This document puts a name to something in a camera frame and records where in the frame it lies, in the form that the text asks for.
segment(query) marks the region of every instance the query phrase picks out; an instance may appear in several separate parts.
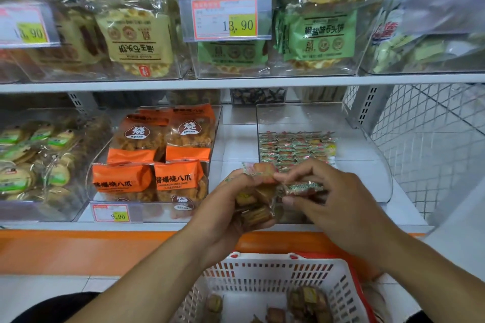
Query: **white plastic basket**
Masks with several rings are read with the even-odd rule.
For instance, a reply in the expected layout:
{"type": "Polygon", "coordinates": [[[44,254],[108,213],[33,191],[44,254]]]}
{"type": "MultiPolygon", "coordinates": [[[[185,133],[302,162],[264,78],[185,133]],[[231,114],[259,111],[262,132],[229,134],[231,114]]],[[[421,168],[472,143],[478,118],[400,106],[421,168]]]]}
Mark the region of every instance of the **white plastic basket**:
{"type": "Polygon", "coordinates": [[[204,271],[171,323],[200,323],[211,293],[224,299],[222,323],[265,321],[267,307],[286,309],[289,290],[316,286],[328,297],[334,323],[376,323],[355,271],[342,259],[319,254],[234,252],[204,271]]]}

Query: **shelf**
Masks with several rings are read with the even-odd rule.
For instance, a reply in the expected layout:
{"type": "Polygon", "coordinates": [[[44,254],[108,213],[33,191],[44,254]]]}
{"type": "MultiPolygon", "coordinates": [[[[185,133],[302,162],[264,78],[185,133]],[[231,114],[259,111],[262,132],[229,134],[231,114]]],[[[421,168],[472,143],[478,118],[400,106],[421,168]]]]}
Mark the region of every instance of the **shelf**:
{"type": "MultiPolygon", "coordinates": [[[[343,142],[343,156],[365,154],[369,151],[369,143],[362,137],[362,148],[358,147],[357,137],[353,138],[351,146],[343,142]]],[[[210,165],[209,191],[225,178],[232,170],[240,168],[241,162],[258,161],[258,128],[257,115],[254,107],[234,107],[224,105],[216,138],[216,149],[210,165]]],[[[371,160],[356,160],[355,162],[377,162],[371,160]]],[[[382,198],[382,188],[373,186],[376,179],[363,179],[374,196],[382,198]]],[[[382,204],[388,216],[406,232],[428,232],[431,227],[422,218],[405,192],[393,179],[392,197],[389,203],[382,204]]],[[[35,230],[90,230],[90,231],[176,231],[185,225],[184,222],[151,222],[151,223],[113,223],[94,222],[91,205],[87,205],[75,222],[2,222],[0,226],[9,229],[35,230]]],[[[276,225],[270,231],[318,231],[313,225],[276,225]]]]}
{"type": "Polygon", "coordinates": [[[29,83],[0,85],[0,93],[145,91],[157,89],[404,85],[477,82],[485,82],[485,73],[29,83]]]}

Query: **person's left hand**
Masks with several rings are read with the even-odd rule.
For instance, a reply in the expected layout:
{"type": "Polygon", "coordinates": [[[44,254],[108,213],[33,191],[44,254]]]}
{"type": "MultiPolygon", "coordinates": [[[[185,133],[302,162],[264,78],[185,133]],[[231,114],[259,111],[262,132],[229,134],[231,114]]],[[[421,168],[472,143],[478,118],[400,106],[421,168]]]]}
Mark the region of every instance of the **person's left hand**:
{"type": "Polygon", "coordinates": [[[270,220],[252,229],[243,229],[239,218],[233,217],[236,195],[251,192],[262,184],[262,178],[233,171],[231,181],[220,183],[201,203],[196,214],[187,224],[186,231],[202,251],[201,266],[207,269],[227,257],[234,250],[242,234],[255,229],[269,228],[276,221],[270,220]]]}

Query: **price tag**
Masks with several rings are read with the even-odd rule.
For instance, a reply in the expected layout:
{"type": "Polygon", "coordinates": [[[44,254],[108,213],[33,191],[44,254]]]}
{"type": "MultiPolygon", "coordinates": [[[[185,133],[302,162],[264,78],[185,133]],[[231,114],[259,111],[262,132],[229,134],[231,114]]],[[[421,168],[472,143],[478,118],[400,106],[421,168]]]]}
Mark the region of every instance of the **price tag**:
{"type": "Polygon", "coordinates": [[[196,41],[258,36],[257,0],[192,0],[196,41]]]}
{"type": "Polygon", "coordinates": [[[128,206],[93,204],[93,216],[97,222],[130,222],[128,206]]]}
{"type": "Polygon", "coordinates": [[[0,48],[60,46],[52,12],[47,4],[0,4],[0,23],[0,48]]]}

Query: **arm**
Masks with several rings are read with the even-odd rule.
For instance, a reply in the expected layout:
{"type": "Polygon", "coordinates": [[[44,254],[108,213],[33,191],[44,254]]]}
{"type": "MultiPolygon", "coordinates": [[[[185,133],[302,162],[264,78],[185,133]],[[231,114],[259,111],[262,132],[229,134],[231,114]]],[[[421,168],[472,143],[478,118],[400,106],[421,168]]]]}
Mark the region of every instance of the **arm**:
{"type": "Polygon", "coordinates": [[[329,190],[326,204],[299,197],[283,202],[302,210],[339,247],[394,277],[434,323],[485,317],[485,283],[400,230],[357,175],[318,160],[275,174],[282,182],[306,176],[317,177],[329,190]]]}
{"type": "MultiPolygon", "coordinates": [[[[221,183],[191,221],[67,323],[166,323],[202,272],[234,250],[243,234],[233,219],[238,193],[261,184],[245,174],[221,183]]],[[[259,225],[270,227],[274,221],[259,225]]]]}

